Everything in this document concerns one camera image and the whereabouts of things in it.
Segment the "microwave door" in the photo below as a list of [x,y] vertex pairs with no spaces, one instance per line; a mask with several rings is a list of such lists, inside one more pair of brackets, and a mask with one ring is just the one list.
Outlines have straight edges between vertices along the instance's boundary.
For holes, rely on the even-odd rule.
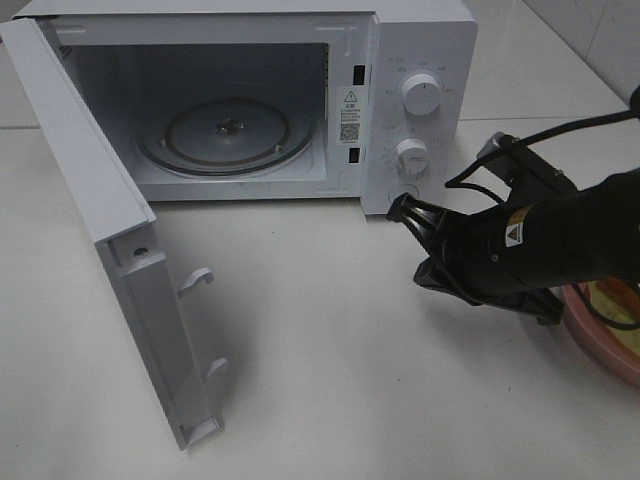
[[153,229],[155,215],[61,63],[69,47],[55,44],[32,19],[0,25],[2,37],[42,132],[89,230],[140,355],[181,449],[218,430],[214,412],[219,359],[199,368],[179,298],[208,269],[179,290]]

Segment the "label sticker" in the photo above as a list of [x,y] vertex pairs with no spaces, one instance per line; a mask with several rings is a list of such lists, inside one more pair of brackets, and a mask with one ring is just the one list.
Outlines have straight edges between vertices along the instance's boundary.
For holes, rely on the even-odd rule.
[[530,209],[531,206],[520,208],[511,215],[511,218],[509,218],[507,228],[504,232],[504,244],[507,248],[522,245],[524,243],[524,217],[527,216],[527,212],[529,212]]
[[367,88],[363,85],[337,89],[338,145],[360,145],[365,135]]

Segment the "white microwave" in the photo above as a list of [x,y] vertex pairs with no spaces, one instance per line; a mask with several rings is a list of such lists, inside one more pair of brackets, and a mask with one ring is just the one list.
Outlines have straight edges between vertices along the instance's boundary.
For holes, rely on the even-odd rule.
[[150,201],[437,202],[477,26],[460,0],[35,0],[0,25],[180,448],[220,429]]

